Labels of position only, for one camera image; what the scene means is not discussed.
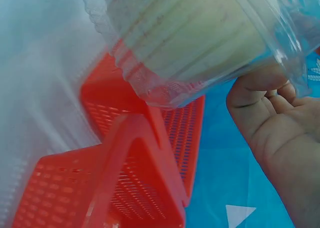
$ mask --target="hand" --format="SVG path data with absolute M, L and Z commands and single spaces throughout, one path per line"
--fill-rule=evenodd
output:
M 320 227 L 320 101 L 278 66 L 237 79 L 227 107 L 297 227 Z

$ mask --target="red basket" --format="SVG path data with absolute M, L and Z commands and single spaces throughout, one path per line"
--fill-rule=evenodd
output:
M 205 98 L 184 108 L 163 111 L 148 106 L 131 85 L 123 80 L 112 56 L 106 55 L 81 89 L 81 101 L 100 139 L 108 134 L 114 118 L 123 113 L 144 114 L 158 141 L 168 153 L 174 152 L 181 179 L 177 184 L 185 206 L 190 202 L 198 159 Z
M 12 227 L 184 227 L 168 160 L 145 117 L 122 115 L 102 145 L 39 160 Z

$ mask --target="clear plastic bag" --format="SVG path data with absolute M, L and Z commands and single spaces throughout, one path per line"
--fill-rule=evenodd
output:
M 182 106 L 264 65 L 309 93 L 319 0 L 84 0 L 124 78 L 150 105 Z
M 99 143 L 79 102 L 104 51 L 82 0 L 1 0 L 0 227 L 42 156 Z

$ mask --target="plastic lid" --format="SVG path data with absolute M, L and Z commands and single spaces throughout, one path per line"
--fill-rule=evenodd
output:
M 320 43 L 320 0 L 237 0 L 283 67 L 298 97 L 310 94 L 305 56 Z M 274 15 L 270 29 L 267 17 Z

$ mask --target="blue plastic sheet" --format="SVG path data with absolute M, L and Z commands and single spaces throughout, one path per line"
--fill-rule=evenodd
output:
M 320 56 L 311 54 L 307 65 L 312 96 L 320 97 Z M 187 228 L 294 227 L 228 113 L 225 99 L 232 84 L 217 86 L 206 96 Z

